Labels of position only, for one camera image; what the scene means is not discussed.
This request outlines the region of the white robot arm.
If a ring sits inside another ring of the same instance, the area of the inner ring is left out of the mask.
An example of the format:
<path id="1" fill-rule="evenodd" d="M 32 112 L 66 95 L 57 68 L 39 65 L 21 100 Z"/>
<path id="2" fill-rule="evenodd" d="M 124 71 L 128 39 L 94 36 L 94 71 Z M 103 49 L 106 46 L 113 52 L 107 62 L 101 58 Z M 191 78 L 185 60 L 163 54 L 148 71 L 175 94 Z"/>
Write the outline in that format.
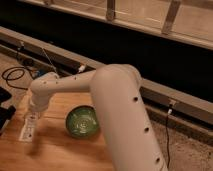
<path id="1" fill-rule="evenodd" d="M 29 108 L 42 112 L 53 94 L 89 92 L 116 171 L 168 171 L 140 94 L 141 75 L 127 64 L 60 78 L 50 72 L 32 81 Z"/>

